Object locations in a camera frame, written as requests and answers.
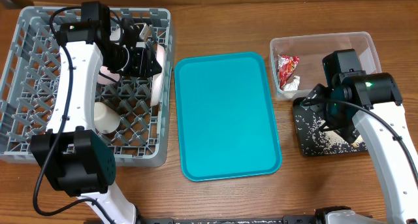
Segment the white round plate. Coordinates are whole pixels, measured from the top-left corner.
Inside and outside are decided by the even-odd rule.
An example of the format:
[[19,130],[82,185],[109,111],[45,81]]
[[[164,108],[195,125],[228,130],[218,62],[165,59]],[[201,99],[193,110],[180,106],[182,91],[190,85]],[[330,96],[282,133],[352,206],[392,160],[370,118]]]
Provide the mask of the white round plate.
[[163,79],[165,72],[166,57],[165,48],[160,44],[157,45],[156,60],[158,64],[161,66],[161,73],[154,75],[152,78],[152,94],[150,101],[151,107],[156,106],[159,103],[163,91]]

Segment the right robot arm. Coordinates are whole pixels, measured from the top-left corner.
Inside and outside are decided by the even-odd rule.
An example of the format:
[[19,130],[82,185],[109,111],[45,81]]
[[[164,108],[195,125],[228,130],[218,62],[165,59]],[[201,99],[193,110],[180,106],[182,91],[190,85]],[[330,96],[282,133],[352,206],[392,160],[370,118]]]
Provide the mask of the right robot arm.
[[321,117],[324,131],[354,128],[366,144],[388,223],[417,222],[417,150],[406,123],[403,98],[389,73],[336,74],[317,85],[301,107]]

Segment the red ketchup packet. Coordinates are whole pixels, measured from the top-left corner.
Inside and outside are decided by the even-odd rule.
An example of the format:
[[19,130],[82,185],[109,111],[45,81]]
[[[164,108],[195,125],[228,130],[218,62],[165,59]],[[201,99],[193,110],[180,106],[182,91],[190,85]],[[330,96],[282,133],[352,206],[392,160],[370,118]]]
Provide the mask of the red ketchup packet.
[[298,56],[279,56],[277,70],[281,89],[283,89],[284,85],[295,71],[299,61],[300,58]]

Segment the white napkin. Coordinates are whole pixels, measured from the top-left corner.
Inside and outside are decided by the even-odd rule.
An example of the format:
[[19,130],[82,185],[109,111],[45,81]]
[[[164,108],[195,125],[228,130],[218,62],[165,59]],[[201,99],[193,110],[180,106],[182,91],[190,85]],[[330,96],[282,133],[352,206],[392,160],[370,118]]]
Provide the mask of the white napkin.
[[284,91],[296,91],[298,90],[299,84],[300,84],[300,77],[294,76],[293,80],[290,83],[285,84],[283,86],[283,90]]

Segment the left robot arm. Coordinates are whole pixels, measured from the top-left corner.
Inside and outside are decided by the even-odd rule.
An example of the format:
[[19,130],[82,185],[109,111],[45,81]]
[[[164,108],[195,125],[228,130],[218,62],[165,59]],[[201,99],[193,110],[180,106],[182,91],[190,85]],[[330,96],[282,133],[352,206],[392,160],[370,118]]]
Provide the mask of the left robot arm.
[[65,23],[54,31],[61,58],[54,111],[46,132],[31,138],[30,148],[47,179],[58,191],[86,203],[103,223],[141,223],[137,207],[116,184],[116,160],[100,133],[115,131],[121,118],[95,101],[98,84],[124,76],[152,81],[149,106],[163,94],[165,49],[153,27],[120,20],[111,30],[108,18]]

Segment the white paper cup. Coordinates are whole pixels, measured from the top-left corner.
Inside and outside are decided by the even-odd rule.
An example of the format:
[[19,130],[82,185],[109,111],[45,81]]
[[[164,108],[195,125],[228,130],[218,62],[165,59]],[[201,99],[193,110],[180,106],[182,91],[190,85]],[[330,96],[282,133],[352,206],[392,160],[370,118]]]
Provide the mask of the white paper cup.
[[100,133],[112,133],[120,125],[120,115],[104,103],[95,102],[94,124]]

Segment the grey bowl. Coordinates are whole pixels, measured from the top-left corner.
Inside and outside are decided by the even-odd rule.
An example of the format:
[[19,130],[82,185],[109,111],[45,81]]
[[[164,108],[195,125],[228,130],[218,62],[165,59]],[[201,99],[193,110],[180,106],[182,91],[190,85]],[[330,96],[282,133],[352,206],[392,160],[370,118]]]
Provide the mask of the grey bowl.
[[110,34],[110,42],[121,44],[123,41],[124,30],[121,25],[117,27],[117,29]]

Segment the pink bowl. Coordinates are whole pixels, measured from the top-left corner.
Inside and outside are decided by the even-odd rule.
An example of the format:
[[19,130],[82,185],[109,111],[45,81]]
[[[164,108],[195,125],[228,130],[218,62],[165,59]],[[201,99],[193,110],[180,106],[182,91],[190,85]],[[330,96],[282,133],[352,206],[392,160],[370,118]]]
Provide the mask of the pink bowl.
[[97,77],[97,83],[101,85],[115,84],[120,81],[120,75],[117,73],[111,73],[107,67],[102,66],[99,70]]

